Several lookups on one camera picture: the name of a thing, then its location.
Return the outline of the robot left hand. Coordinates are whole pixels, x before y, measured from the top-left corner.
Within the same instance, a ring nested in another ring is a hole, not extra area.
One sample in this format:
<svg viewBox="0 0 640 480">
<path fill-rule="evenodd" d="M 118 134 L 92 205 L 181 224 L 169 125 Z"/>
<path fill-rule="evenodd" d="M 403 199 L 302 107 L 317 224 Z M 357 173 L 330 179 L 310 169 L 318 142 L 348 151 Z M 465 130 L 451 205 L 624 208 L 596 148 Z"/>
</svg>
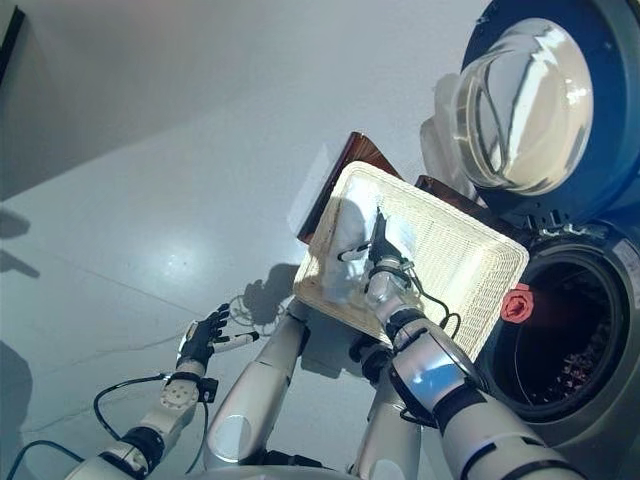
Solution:
<svg viewBox="0 0 640 480">
<path fill-rule="evenodd" d="M 176 367 L 185 363 L 197 363 L 207 369 L 214 354 L 231 351 L 256 342 L 260 335 L 257 331 L 239 334 L 225 334 L 223 329 L 230 317 L 230 305 L 221 304 L 206 318 L 193 321 L 182 337 Z"/>
</svg>

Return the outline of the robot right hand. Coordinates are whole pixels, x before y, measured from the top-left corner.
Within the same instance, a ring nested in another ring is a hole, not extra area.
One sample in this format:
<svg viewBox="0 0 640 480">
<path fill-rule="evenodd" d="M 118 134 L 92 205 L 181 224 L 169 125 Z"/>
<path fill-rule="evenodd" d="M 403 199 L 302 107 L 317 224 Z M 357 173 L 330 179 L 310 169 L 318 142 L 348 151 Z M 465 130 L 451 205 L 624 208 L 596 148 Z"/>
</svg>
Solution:
<svg viewBox="0 0 640 480">
<path fill-rule="evenodd" d="M 413 265 L 415 234 L 409 224 L 394 215 L 386 215 L 377 208 L 370 238 L 357 247 L 337 255 L 340 262 L 351 262 L 364 257 L 373 267 L 382 267 L 385 261 L 393 268 L 408 270 Z"/>
</svg>

